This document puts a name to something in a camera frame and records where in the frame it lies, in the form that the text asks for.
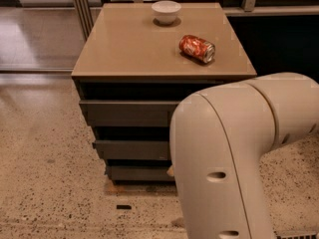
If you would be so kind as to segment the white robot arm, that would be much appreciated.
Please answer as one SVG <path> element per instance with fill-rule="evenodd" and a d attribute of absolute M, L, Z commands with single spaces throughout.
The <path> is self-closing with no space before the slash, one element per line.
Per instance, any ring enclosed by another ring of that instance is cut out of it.
<path fill-rule="evenodd" d="M 188 239 L 276 239 L 260 157 L 317 131 L 319 85 L 279 73 L 185 98 L 169 133 Z"/>

